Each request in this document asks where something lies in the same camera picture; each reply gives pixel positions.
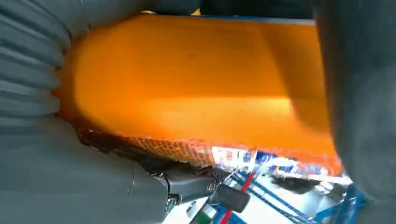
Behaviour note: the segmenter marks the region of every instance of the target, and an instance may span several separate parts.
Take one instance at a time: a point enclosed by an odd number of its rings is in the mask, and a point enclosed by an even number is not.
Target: green object
[[[197,224],[210,224],[211,218],[204,212],[199,212],[197,214],[197,218],[195,219],[195,223]]]

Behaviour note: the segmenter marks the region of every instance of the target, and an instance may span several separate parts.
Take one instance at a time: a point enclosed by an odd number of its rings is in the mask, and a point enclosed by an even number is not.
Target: white surface
[[[185,203],[181,205],[175,206],[172,211],[170,211],[169,215],[162,222],[162,224],[188,224],[194,218],[194,216],[198,213],[199,209],[205,204],[208,198],[204,197],[196,200],[196,208],[192,215],[189,217],[187,214],[187,210],[190,207],[191,203]]]

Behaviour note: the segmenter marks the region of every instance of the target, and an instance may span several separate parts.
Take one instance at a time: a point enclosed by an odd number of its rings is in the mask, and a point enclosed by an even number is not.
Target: blue metal bar
[[[351,206],[355,201],[356,197],[356,188],[353,184],[348,186],[348,190],[346,191],[346,195],[344,201],[341,203],[341,207],[339,209],[338,215],[335,218],[334,224],[345,224],[346,220],[349,220],[351,215]]]
[[[321,223],[324,218],[337,214],[340,207],[341,207],[341,204],[337,204],[337,205],[332,206],[328,209],[322,210],[316,214],[314,220],[317,221],[318,223]]]
[[[232,176],[232,178],[238,182],[239,184],[243,184],[243,180],[241,180],[240,178],[238,178],[237,176]],[[285,216],[287,219],[289,219],[291,222],[295,223],[295,224],[317,224],[316,221],[311,220],[309,218],[306,218],[306,216],[304,217],[300,217],[300,216],[294,216],[278,207],[276,207],[273,203],[271,203],[270,201],[268,201],[266,198],[264,198],[262,195],[260,195],[259,193],[257,193],[256,191],[254,191],[251,188],[247,188],[247,190],[252,193],[254,196],[258,197],[259,199],[261,199],[264,203],[266,203],[268,206],[270,206],[271,208],[273,208],[274,210],[276,210],[277,212],[279,212],[280,214],[282,214],[283,216]]]
[[[219,224],[221,222],[221,220],[223,219],[223,216],[226,213],[227,209],[221,205],[216,205],[213,208],[216,209],[218,212],[216,217],[213,219],[213,224]],[[231,213],[231,216],[228,219],[228,223],[230,223],[230,224],[247,224],[235,213]]]
[[[214,209],[217,210],[217,215],[213,219],[213,224],[220,224],[221,220],[226,214],[227,209],[223,206],[214,206]]]
[[[352,212],[351,217],[349,218],[349,224],[354,224],[356,216],[358,214],[359,208],[364,204],[364,195],[363,194],[358,194],[356,196],[356,201],[354,205],[354,211]]]
[[[243,177],[247,177],[246,174],[240,173],[241,176]],[[264,191],[266,194],[270,195],[271,197],[273,197],[274,199],[278,200],[280,203],[282,203],[284,206],[286,206],[288,209],[292,210],[293,212],[295,212],[296,214],[298,214],[301,217],[305,217],[305,219],[309,219],[309,217],[302,213],[300,210],[294,208],[293,206],[291,206],[289,203],[287,203],[286,201],[284,201],[283,199],[281,199],[280,197],[278,197],[276,194],[274,194],[272,191],[270,191],[268,188],[262,186],[260,183],[258,183],[256,180],[252,181],[252,184],[256,185],[258,188],[260,188],[262,191]]]

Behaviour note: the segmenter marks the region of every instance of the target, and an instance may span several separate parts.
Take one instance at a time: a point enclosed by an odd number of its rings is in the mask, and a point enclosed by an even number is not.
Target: orange plastic panel
[[[158,155],[213,161],[137,141],[205,142],[206,155],[259,149],[342,170],[313,25],[141,15],[80,40],[59,75],[61,117]]]

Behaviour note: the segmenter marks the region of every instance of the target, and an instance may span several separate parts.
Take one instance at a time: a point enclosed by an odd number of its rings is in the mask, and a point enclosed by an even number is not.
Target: red bar
[[[255,172],[252,172],[252,173],[250,174],[250,176],[246,179],[246,181],[245,181],[245,183],[243,184],[242,189],[241,189],[242,192],[245,192],[245,191],[248,189],[248,187],[249,187],[250,183],[252,182],[253,177],[254,177],[255,175],[256,175],[256,173],[255,173]],[[228,219],[229,219],[230,216],[231,216],[231,212],[232,212],[231,209],[228,209],[228,210],[227,210],[227,212],[226,212],[226,214],[224,215],[223,219],[221,220],[220,224],[227,224],[227,221],[228,221]]]

